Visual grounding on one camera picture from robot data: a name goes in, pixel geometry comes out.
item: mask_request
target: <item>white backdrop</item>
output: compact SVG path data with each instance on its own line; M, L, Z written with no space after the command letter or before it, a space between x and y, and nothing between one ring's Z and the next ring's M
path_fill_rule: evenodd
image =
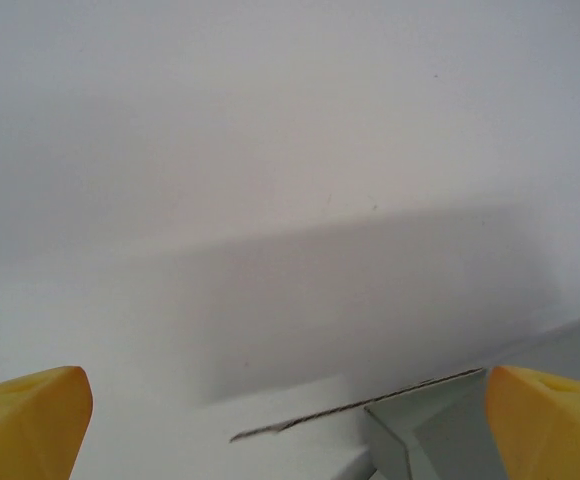
M0 2L0 380L86 368L75 479L348 478L354 415L227 440L578 317L580 1Z

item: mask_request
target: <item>white surface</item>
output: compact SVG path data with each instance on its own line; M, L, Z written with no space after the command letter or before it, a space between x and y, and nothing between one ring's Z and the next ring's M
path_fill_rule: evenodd
M580 315L580 2L423 3L0 3L0 380L86 368L75 479L333 478L350 416L227 439Z

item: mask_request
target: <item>white wall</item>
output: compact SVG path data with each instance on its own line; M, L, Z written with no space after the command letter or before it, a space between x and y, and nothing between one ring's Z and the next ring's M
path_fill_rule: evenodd
M86 368L75 479L344 478L354 416L227 439L580 316L580 2L422 3L0 3L0 380Z

